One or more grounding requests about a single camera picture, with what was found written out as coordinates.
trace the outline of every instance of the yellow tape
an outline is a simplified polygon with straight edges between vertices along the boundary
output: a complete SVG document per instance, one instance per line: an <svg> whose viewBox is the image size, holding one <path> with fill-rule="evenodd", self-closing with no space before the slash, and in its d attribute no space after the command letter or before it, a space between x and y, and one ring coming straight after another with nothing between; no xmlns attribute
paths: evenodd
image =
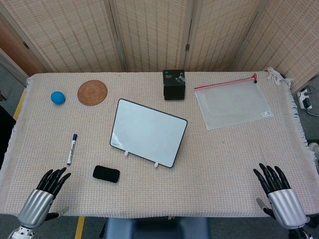
<svg viewBox="0 0 319 239"><path fill-rule="evenodd" d="M14 115L13 115L13 118L14 118L15 120L18 119L18 116L19 116L19 114L20 114L20 111L21 111L21 108L22 108L22 103L23 103L23 100L24 100L24 96L25 96L25 88L24 88L24 90L23 90L23 92L22 92L22 95L21 95L21 97L20 97L18 106L16 107L15 112L14 112Z"/></svg>
<svg viewBox="0 0 319 239"><path fill-rule="evenodd" d="M74 239L81 239L82 238L84 220L85 220L85 217L79 217L78 226L76 227L76 232L75 232Z"/></svg>

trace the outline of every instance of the whiteboard marker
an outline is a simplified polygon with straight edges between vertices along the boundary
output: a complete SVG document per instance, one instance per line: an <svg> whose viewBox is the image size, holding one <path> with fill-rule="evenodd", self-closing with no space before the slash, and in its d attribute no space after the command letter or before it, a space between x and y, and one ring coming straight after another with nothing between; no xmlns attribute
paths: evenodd
<svg viewBox="0 0 319 239"><path fill-rule="evenodd" d="M72 144L71 144L71 148L70 148L70 153L69 153L69 157L68 157L68 161L66 162L67 165L71 165L72 162L72 157L73 157L73 153L74 153L74 148L75 148L75 142L76 142L76 138L78 137L77 134L73 135L73 139L72 139Z"/></svg>

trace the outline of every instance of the power strip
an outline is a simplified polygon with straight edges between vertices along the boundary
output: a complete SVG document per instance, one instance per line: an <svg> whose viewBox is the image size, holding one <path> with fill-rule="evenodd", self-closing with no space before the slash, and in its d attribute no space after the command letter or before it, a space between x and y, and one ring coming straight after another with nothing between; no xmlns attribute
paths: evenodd
<svg viewBox="0 0 319 239"><path fill-rule="evenodd" d="M308 90L307 88L303 88L301 89L298 93L297 93L297 97L298 97L298 101L299 101L299 105L300 105L300 109L302 110L310 110L313 107L311 106L311 102L310 102L310 98L308 96Z"/></svg>

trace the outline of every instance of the beige woven tablecloth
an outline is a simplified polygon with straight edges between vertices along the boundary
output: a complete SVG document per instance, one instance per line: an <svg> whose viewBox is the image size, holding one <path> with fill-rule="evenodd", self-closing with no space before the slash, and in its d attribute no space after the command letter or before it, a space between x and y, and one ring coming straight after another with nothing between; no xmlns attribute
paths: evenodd
<svg viewBox="0 0 319 239"><path fill-rule="evenodd" d="M0 171L0 213L17 215L49 169L66 166L73 133L78 134L71 177L52 211L100 217L265 216L256 203L267 201L253 173L258 163L278 165L306 213L319 212L319 177L314 155L305 146L287 84L276 86L258 72L273 118L207 131L193 88L247 78L252 72L186 72L183 101L165 101L162 73L37 74L28 81L22 112ZM105 100L85 106L78 88L88 80L108 87ZM66 102L50 100L62 91ZM124 98L188 120L173 168L159 166L110 147L116 106ZM119 169L117 184L94 179L96 165Z"/></svg>

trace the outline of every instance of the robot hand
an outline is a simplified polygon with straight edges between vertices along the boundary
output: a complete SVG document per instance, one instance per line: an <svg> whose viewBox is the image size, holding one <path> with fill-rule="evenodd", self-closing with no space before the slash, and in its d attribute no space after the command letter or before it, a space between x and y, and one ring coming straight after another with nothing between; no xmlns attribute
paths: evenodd
<svg viewBox="0 0 319 239"><path fill-rule="evenodd" d="M270 166L265 167L262 163L259 166L263 170L266 180L257 169L254 169L254 173L258 177L272 209L267 208L258 198L259 206L284 228L290 230L302 228L306 224L307 218L296 193L290 188L282 170L275 166L277 174Z"/></svg>
<svg viewBox="0 0 319 239"><path fill-rule="evenodd" d="M62 168L53 172L51 169L42 177L18 216L20 228L13 231L9 239L31 239L34 236L33 229L41 226L44 221L60 217L68 210L66 207L62 212L49 213L53 200L71 175L67 173L60 179L65 170Z"/></svg>

